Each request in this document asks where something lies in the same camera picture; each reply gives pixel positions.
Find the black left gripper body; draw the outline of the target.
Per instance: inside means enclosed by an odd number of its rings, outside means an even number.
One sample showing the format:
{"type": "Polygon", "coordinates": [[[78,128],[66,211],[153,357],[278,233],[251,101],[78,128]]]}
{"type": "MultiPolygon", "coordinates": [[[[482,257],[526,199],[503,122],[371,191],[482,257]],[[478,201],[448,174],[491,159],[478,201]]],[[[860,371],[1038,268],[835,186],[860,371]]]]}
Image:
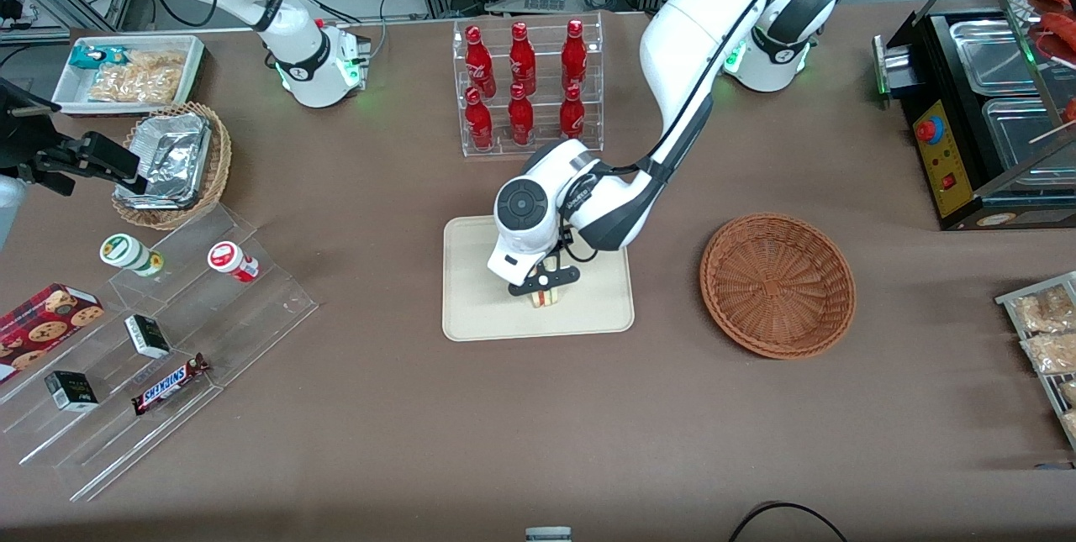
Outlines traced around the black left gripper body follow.
{"type": "Polygon", "coordinates": [[[508,285],[512,297],[530,296],[535,298],[556,298],[556,290],[562,286],[575,284],[580,279],[580,270],[576,266],[565,266],[549,270],[546,266],[535,266],[530,274],[521,285],[508,285]]]}

